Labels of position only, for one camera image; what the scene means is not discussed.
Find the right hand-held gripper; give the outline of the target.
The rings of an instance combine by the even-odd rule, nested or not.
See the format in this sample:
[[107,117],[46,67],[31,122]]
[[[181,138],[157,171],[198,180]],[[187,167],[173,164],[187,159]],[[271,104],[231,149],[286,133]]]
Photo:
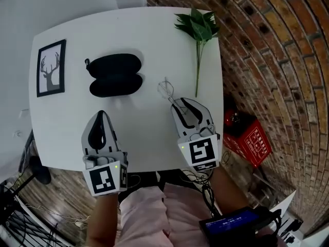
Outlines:
[[172,104],[170,111],[179,136],[177,144],[185,161],[196,172],[218,167],[218,134],[210,111],[196,100],[180,100],[183,104]]

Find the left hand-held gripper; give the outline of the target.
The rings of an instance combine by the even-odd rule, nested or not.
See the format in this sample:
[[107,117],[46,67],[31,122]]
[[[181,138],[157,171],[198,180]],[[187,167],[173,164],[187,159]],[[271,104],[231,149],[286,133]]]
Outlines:
[[[81,143],[85,152],[83,175],[94,197],[127,190],[127,153],[119,151],[111,119],[103,110],[87,123]],[[92,152],[108,153],[91,155]]]

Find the thin wire-frame glasses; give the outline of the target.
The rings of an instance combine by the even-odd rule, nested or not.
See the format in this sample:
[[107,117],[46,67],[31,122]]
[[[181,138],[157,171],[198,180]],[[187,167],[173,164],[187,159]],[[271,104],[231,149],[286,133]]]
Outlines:
[[179,104],[178,101],[176,101],[176,99],[174,98],[174,87],[168,81],[167,77],[165,77],[162,82],[158,83],[157,91],[162,96],[162,98],[168,100],[171,104],[176,105],[180,112],[183,115],[186,115],[187,108],[182,104]]

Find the black glasses case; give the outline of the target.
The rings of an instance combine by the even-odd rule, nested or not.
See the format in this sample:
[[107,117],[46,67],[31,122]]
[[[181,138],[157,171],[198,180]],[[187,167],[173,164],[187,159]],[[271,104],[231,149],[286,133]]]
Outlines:
[[89,74],[95,78],[89,91],[96,97],[130,95],[142,86],[143,79],[138,74],[142,63],[134,54],[112,54],[93,61],[85,59],[85,65]]

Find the person's left forearm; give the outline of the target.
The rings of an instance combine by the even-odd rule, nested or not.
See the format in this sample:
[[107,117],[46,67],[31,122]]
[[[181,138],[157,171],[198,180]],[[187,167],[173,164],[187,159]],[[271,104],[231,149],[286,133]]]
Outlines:
[[113,247],[118,223],[118,195],[109,194],[97,197],[96,205],[89,219],[87,247]]

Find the person's right forearm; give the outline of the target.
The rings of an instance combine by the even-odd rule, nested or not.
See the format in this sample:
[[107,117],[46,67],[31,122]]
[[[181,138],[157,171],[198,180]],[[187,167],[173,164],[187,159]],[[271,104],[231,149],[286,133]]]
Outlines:
[[243,191],[240,190],[222,166],[213,169],[210,185],[216,203],[223,215],[249,206],[248,199]]

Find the red fire equipment box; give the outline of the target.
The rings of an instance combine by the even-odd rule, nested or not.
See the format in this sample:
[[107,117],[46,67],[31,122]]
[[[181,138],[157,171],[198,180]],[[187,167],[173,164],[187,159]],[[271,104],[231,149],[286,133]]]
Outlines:
[[236,131],[224,132],[223,144],[258,168],[272,152],[266,134],[256,117],[247,120]]

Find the black framed deer picture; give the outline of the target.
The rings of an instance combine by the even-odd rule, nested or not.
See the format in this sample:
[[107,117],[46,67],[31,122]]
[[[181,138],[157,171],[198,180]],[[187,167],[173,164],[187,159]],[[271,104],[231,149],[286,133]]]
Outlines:
[[66,40],[39,49],[36,68],[36,96],[43,97],[65,92]]

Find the person's pink clothing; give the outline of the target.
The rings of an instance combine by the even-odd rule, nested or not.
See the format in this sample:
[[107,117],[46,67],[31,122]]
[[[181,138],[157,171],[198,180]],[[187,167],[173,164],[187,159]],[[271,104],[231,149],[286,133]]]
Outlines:
[[209,247],[199,222],[211,217],[200,192],[167,184],[140,188],[120,203],[115,247]]

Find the green artificial leaf sprig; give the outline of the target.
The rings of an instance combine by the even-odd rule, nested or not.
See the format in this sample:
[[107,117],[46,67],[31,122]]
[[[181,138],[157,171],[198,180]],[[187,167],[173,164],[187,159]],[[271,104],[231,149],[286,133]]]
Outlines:
[[196,86],[195,97],[198,96],[198,85],[200,66],[203,51],[208,41],[218,36],[219,27],[215,22],[215,12],[209,11],[201,13],[199,10],[192,8],[189,14],[175,14],[178,24],[174,24],[175,28],[188,34],[194,39],[196,45]]

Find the black device with blue screen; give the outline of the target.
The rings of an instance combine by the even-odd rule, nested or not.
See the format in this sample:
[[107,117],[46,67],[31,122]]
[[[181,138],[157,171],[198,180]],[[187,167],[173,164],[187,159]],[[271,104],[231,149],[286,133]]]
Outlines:
[[199,224],[210,247],[278,247],[281,211],[244,207]]

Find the black metal rack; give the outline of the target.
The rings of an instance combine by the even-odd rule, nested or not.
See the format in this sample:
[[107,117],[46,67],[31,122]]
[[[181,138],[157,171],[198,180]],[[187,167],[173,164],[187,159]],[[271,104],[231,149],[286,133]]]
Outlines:
[[76,247],[60,231],[60,223],[50,223],[18,196],[0,184],[0,246]]

